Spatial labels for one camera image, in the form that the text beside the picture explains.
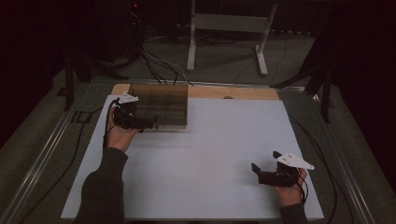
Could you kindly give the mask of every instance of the white tabletop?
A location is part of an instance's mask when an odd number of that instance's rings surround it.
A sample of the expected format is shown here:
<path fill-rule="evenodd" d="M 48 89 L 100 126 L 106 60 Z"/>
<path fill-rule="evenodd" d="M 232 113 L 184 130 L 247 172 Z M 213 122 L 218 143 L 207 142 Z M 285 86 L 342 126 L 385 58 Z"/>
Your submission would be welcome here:
<path fill-rule="evenodd" d="M 62 218 L 74 218 L 82 184 L 102 158 L 108 104 L 92 135 Z M 277 219 L 271 187 L 260 185 L 252 162 L 274 172 L 273 151 L 303 157 L 281 101 L 189 98 L 186 130 L 139 133 L 123 172 L 127 219 Z M 323 218 L 306 179 L 309 219 Z"/>

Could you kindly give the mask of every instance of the human arm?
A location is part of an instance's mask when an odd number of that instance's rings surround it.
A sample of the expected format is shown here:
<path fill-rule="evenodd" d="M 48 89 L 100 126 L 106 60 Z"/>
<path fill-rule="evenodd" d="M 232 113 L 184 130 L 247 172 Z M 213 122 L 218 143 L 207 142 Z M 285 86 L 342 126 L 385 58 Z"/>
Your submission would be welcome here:
<path fill-rule="evenodd" d="M 302 186 L 307 176 L 305 169 L 299 169 L 299 185 Z M 300 187 L 293 185 L 289 188 L 273 187 L 282 207 L 279 209 L 285 224 L 307 223 L 303 197 Z"/>
<path fill-rule="evenodd" d="M 81 205 L 74 224 L 123 223 L 122 171 L 128 156 L 125 151 L 140 130 L 123 130 L 113 122 L 114 108 L 108 119 L 107 147 L 99 168 L 88 175 L 81 192 Z"/>

